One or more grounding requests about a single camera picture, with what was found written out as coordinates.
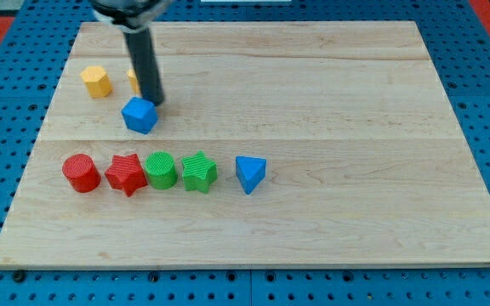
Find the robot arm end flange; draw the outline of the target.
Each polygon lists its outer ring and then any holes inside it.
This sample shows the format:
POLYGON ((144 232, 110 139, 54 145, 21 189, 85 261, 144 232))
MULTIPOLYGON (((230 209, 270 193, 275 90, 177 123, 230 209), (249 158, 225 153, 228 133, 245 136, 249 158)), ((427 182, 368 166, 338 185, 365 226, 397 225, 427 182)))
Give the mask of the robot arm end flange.
POLYGON ((126 33, 144 30, 174 0, 89 0, 94 17, 126 33))

